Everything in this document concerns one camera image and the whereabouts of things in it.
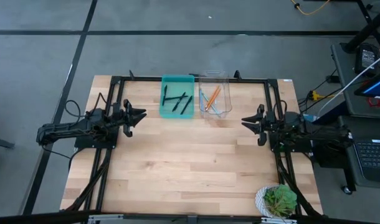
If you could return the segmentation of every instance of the orange pen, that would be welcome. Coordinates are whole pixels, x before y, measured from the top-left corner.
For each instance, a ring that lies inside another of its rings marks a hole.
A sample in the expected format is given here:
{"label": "orange pen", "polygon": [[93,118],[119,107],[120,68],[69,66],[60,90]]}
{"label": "orange pen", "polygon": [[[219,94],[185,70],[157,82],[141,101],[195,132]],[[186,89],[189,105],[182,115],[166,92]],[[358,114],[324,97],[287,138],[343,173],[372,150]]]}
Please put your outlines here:
{"label": "orange pen", "polygon": [[214,102],[214,100],[216,99],[216,97],[218,96],[218,94],[219,94],[220,91],[221,91],[221,86],[220,85],[216,86],[216,89],[215,89],[214,93],[210,97],[210,99],[208,101],[208,104],[205,107],[205,111],[208,111],[208,109],[211,107],[212,103]]}

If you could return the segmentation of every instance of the green succulent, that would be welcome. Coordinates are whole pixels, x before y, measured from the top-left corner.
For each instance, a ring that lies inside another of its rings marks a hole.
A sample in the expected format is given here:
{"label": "green succulent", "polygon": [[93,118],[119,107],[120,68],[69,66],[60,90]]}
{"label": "green succulent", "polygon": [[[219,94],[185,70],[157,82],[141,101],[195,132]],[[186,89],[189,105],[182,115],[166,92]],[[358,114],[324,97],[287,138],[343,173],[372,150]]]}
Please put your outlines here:
{"label": "green succulent", "polygon": [[267,210],[277,217],[289,217],[297,206],[297,195],[287,185],[282,184],[267,189],[264,200]]}

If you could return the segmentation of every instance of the potted plant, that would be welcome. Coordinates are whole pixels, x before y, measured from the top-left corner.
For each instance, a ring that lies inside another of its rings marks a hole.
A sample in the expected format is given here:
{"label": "potted plant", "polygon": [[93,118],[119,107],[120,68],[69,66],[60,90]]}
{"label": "potted plant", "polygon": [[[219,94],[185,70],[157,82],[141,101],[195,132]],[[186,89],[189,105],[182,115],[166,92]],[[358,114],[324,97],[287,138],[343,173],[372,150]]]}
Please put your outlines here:
{"label": "potted plant", "polygon": [[267,217],[288,218],[297,206],[297,195],[287,185],[264,187],[258,191],[255,203]]}

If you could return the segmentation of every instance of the white pot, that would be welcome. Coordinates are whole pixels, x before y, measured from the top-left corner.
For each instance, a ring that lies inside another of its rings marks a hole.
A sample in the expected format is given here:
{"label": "white pot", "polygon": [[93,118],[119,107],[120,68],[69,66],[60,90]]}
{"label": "white pot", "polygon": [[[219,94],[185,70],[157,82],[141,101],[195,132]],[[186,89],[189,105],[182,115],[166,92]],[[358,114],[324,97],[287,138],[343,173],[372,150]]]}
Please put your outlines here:
{"label": "white pot", "polygon": [[266,190],[271,189],[272,187],[278,187],[278,185],[262,187],[260,190],[258,190],[257,195],[255,196],[255,205],[257,206],[259,212],[263,216],[270,217],[270,218],[281,218],[281,217],[277,217],[275,215],[272,215],[269,212],[269,210],[267,210],[267,208],[266,208],[264,196],[266,194]]}

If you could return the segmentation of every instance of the wheel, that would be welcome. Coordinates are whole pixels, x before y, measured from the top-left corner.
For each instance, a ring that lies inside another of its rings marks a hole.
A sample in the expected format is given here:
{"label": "wheel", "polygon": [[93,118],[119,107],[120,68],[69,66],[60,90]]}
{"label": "wheel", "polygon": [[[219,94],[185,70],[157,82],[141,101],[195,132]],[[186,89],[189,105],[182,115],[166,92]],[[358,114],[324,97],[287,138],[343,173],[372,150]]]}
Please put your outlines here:
{"label": "wheel", "polygon": [[344,193],[346,193],[347,195],[351,195],[352,194],[352,191],[350,191],[347,186],[341,187],[341,190]]}

